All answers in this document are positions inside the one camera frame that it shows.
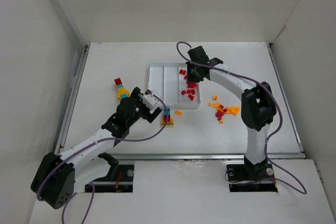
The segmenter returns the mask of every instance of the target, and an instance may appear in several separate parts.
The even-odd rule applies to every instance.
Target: toy block
[[[120,78],[115,79],[114,82],[116,83],[116,86],[122,84]]]
[[[161,125],[164,125],[165,124],[165,121],[162,119],[161,121]],[[169,122],[167,122],[167,125],[166,126],[174,126],[174,120],[171,119]]]

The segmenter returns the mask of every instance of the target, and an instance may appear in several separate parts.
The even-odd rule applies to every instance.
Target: white enclosure
[[[278,162],[303,179],[309,194],[297,195],[281,183],[277,196],[227,193],[218,171],[225,159],[242,159],[245,126],[239,117],[207,124],[210,92],[219,86],[203,82],[199,108],[174,117],[176,125],[156,145],[119,145],[114,154],[221,160],[139,161],[137,192],[117,198],[100,194],[86,223],[100,223],[97,216],[101,223],[242,223],[260,217],[251,201],[271,213],[270,219],[261,214],[265,223],[334,223],[328,203],[335,215],[335,34],[335,0],[0,0],[0,222],[60,223],[60,212],[44,202],[34,205],[36,195],[29,189],[43,156],[80,143],[106,121],[118,105],[113,79],[120,77],[129,90],[145,90],[151,63],[183,64],[174,47],[184,40],[203,45],[211,58],[225,59],[240,73],[270,82],[285,116],[270,153],[299,159]],[[218,94],[231,105],[239,102],[224,89]],[[193,126],[197,112],[206,135]],[[131,134],[147,136],[159,129],[158,121],[150,130],[148,123],[134,125]],[[277,123],[276,116],[271,127]],[[203,138],[211,144],[203,145]],[[90,196],[77,197],[66,223],[81,221]],[[128,200],[136,215],[119,219],[115,211]],[[148,219],[147,204],[140,201],[156,208],[159,219]],[[113,210],[107,207],[115,204]],[[238,207],[249,214],[237,215]],[[166,215],[162,208],[177,214]]]

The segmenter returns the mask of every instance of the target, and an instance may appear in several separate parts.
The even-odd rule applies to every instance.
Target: white tray
[[[200,89],[195,88],[194,100],[190,100],[188,94],[182,95],[187,90],[184,75],[179,71],[187,70],[185,63],[154,62],[149,64],[148,89],[155,91],[163,102],[173,109],[197,109],[200,106]]]

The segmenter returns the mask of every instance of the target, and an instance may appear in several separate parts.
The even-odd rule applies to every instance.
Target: white panel
[[[335,224],[311,160],[278,161],[306,186],[301,195],[283,184],[279,193],[230,193],[225,164],[137,162],[133,193],[95,194],[87,224]],[[275,176],[294,180],[275,168]],[[65,213],[67,224],[81,222],[91,194],[76,195]],[[59,224],[62,209],[36,202],[30,224]]]
[[[298,0],[65,0],[90,42],[273,42]]]
[[[284,114],[282,130],[271,138],[270,153],[299,152],[280,87],[265,43],[260,42],[193,42],[202,45],[210,58],[218,57],[232,69],[259,81],[267,81]],[[187,47],[181,46],[186,53]],[[97,131],[115,112],[120,101],[114,79],[121,78],[130,92],[134,87],[147,87],[148,65],[151,62],[184,62],[177,54],[175,42],[98,43],[91,44],[82,76],[65,149],[79,144]],[[241,154],[247,148],[247,127],[240,114],[224,116],[224,124],[208,106],[212,96],[224,106],[240,106],[240,100],[219,84],[205,80],[199,84],[201,105],[185,110],[183,116],[171,115],[175,125],[153,140],[141,143],[123,142],[111,150],[118,154]],[[130,128],[129,139],[140,139],[160,129],[160,115],[152,124],[139,120]],[[269,132],[279,124],[279,117]]]
[[[49,0],[0,0],[0,50],[0,222],[27,223],[75,49]]]
[[[307,156],[336,212],[336,4],[300,0],[273,50]]]

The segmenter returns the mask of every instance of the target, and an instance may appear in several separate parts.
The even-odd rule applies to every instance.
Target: red lego brick
[[[117,86],[122,84],[120,78],[115,79],[114,82],[116,83]]]

